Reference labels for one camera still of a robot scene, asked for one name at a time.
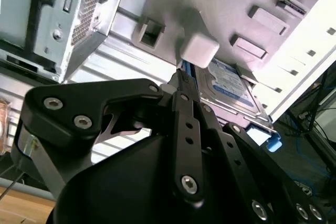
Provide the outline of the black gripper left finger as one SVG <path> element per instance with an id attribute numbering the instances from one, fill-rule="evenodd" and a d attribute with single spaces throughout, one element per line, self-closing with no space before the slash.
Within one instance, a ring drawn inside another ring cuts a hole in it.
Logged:
<path id="1" fill-rule="evenodd" d="M 148 79 L 42 86 L 25 96 L 21 132 L 33 137 L 30 153 L 58 199 L 82 171 L 147 137 L 198 136 L 197 106 L 175 73 L 173 93 Z"/>

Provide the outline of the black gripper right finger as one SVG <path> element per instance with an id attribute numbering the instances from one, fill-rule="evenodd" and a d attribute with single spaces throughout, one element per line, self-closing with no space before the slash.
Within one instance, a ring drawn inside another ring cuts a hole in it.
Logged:
<path id="1" fill-rule="evenodd" d="M 233 187 L 235 223 L 327 223 L 323 211 L 235 123 L 221 127 L 213 110 L 200 102 L 192 77 L 185 90 L 197 106 L 201 132 L 215 162 L 224 166 Z"/>

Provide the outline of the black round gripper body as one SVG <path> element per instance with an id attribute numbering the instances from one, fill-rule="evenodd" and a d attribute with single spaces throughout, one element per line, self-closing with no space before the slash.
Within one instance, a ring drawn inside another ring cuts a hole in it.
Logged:
<path id="1" fill-rule="evenodd" d="M 48 223 L 251 223 L 224 147 L 198 136 L 147 137 L 67 183 Z"/>

